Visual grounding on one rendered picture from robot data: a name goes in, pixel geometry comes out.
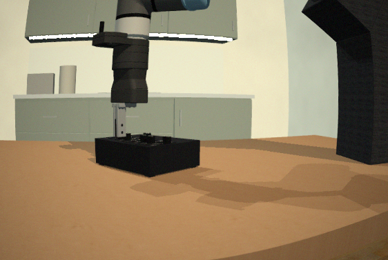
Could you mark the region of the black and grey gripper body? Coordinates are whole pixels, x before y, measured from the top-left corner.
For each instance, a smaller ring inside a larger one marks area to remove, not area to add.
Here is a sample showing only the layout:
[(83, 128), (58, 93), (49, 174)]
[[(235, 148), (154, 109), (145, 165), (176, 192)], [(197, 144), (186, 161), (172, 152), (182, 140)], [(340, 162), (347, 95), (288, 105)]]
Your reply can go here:
[(150, 25), (148, 18), (124, 17), (115, 21), (114, 32), (104, 32), (104, 21), (100, 21), (92, 46), (113, 48), (111, 103), (148, 103)]

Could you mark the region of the black lighting desk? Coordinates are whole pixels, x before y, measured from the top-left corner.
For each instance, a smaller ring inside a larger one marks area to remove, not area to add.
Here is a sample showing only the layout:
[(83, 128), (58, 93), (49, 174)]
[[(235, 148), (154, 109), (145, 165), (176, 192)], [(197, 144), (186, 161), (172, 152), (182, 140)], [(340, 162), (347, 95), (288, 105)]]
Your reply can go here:
[(148, 135), (95, 138), (96, 163), (145, 177), (200, 165), (200, 140)]

